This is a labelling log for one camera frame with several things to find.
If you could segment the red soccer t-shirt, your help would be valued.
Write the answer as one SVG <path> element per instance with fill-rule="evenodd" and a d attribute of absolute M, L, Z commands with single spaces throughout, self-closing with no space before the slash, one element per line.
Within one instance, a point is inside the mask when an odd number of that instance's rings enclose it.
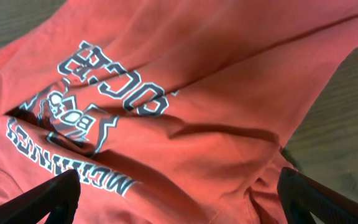
<path fill-rule="evenodd" d="M 68 169 L 75 223 L 285 223 L 281 152 L 358 1 L 71 0 L 0 48 L 0 205 Z"/>

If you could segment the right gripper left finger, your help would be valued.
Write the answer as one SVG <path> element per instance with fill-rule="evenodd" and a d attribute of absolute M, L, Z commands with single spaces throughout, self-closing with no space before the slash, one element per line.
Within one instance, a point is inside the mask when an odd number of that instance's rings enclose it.
<path fill-rule="evenodd" d="M 26 193 L 0 205 L 0 224 L 72 224 L 81 186 L 76 170 L 67 170 Z"/>

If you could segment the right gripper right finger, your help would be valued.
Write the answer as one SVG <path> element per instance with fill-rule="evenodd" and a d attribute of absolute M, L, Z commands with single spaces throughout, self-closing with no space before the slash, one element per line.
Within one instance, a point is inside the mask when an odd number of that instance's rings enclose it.
<path fill-rule="evenodd" d="M 281 170 L 277 191 L 288 223 L 358 223 L 358 203 L 289 167 Z"/>

